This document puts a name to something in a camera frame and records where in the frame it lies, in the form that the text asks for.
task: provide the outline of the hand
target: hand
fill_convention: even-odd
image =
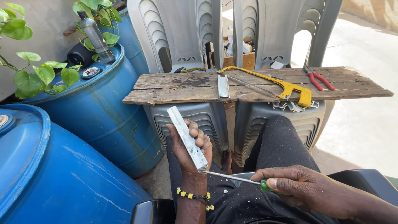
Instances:
[[[208,167],[206,170],[210,170],[211,160],[213,158],[213,144],[210,142],[210,138],[205,135],[203,131],[199,130],[197,123],[191,122],[189,119],[184,119],[184,121],[188,126],[189,135],[195,138],[195,145],[201,149],[208,162]],[[205,173],[199,173],[196,169],[188,151],[185,148],[184,143],[177,132],[176,127],[172,124],[167,124],[166,126],[170,131],[170,137],[172,138],[173,144],[173,153],[177,157],[182,173],[194,176],[198,174],[205,175]]]
[[[279,197],[288,205],[339,219],[354,220],[363,204],[375,199],[374,195],[300,165],[260,169],[250,179],[258,182],[262,178],[267,179],[269,188],[285,194]]]

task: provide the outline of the barrel lid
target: barrel lid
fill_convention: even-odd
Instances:
[[[93,67],[99,69],[99,72],[96,73],[95,75],[87,76],[86,75],[87,69],[81,69],[79,71],[79,75],[80,75],[79,80],[75,84],[73,84],[70,88],[66,89],[65,91],[58,93],[56,95],[50,95],[45,92],[41,92],[40,94],[38,94],[37,96],[35,96],[33,98],[21,99],[21,100],[18,100],[18,102],[36,105],[36,104],[40,104],[40,103],[44,103],[44,102],[48,102],[48,101],[52,101],[52,100],[57,100],[59,98],[66,97],[72,93],[80,91],[81,89],[84,89],[84,88],[92,85],[94,82],[100,81],[104,76],[108,75],[115,68],[117,68],[117,66],[122,62],[122,59],[125,54],[123,46],[118,43],[116,43],[116,45],[111,48],[111,51],[116,58],[116,61],[112,65],[105,66],[101,62],[94,62],[88,66],[87,69],[90,69]],[[61,85],[61,84],[65,85],[64,82],[62,81],[60,75],[56,75],[54,80],[51,83],[54,85],[57,85],[57,86]]]
[[[51,122],[41,108],[0,106],[0,219],[37,170],[50,138]]]

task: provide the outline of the green plant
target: green plant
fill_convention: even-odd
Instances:
[[[109,48],[113,47],[118,41],[119,37],[119,26],[118,22],[122,22],[119,12],[112,7],[112,2],[109,0],[81,0],[80,2],[74,2],[72,6],[73,11],[77,15],[77,11],[84,10],[87,16],[95,20],[98,26],[102,26],[113,30],[113,33],[104,32],[102,37]],[[86,35],[84,31],[80,28],[79,23],[75,22],[75,26],[78,28],[77,32]],[[85,38],[81,41],[83,46],[85,46],[90,51],[95,51],[91,41]],[[98,54],[93,56],[93,60],[98,60]]]
[[[2,35],[22,41],[30,39],[33,35],[33,31],[30,27],[26,26],[26,21],[24,20],[25,9],[22,6],[13,3],[5,4],[11,9],[0,9],[0,39],[2,38]],[[19,12],[22,15],[22,18],[17,18],[17,14],[14,10]],[[80,69],[80,65],[66,68],[67,63],[46,61],[41,64],[40,67],[32,65],[35,72],[27,73],[24,69],[27,68],[32,61],[40,61],[40,56],[32,52],[16,52],[16,54],[27,61],[27,64],[24,67],[20,69],[17,68],[8,62],[1,54],[0,65],[7,66],[16,71],[16,74],[14,75],[14,84],[17,87],[15,96],[19,99],[27,97],[33,98],[43,91],[48,94],[57,94],[66,90],[67,87],[72,86],[79,80],[78,70]],[[55,77],[54,69],[60,68],[62,68],[61,78],[66,86],[56,86],[50,83]]]

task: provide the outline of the person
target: person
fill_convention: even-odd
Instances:
[[[197,123],[187,119],[185,123],[209,164],[206,170],[231,173],[240,168],[234,154],[226,151],[220,169],[212,162],[210,138],[198,129]],[[266,178],[274,192],[261,191],[259,186],[244,182],[235,187],[228,179],[199,173],[176,128],[172,124],[167,128],[176,224],[339,224],[339,220],[398,223],[398,207],[321,174],[286,117],[272,117],[263,125],[241,168],[256,171],[252,181]]]

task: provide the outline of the concrete floor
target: concrete floor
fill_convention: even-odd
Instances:
[[[232,1],[224,0],[225,29],[232,24],[231,9]],[[295,37],[292,51],[295,67],[302,67],[308,43],[306,34]],[[323,66],[355,67],[382,87],[398,92],[398,73],[393,67],[398,61],[397,43],[398,33],[342,12],[330,37]],[[312,153],[322,173],[373,168],[384,175],[398,177],[397,98],[337,100]],[[226,104],[226,109],[228,135],[233,145],[235,107]],[[171,198],[166,155],[137,182],[154,198]]]

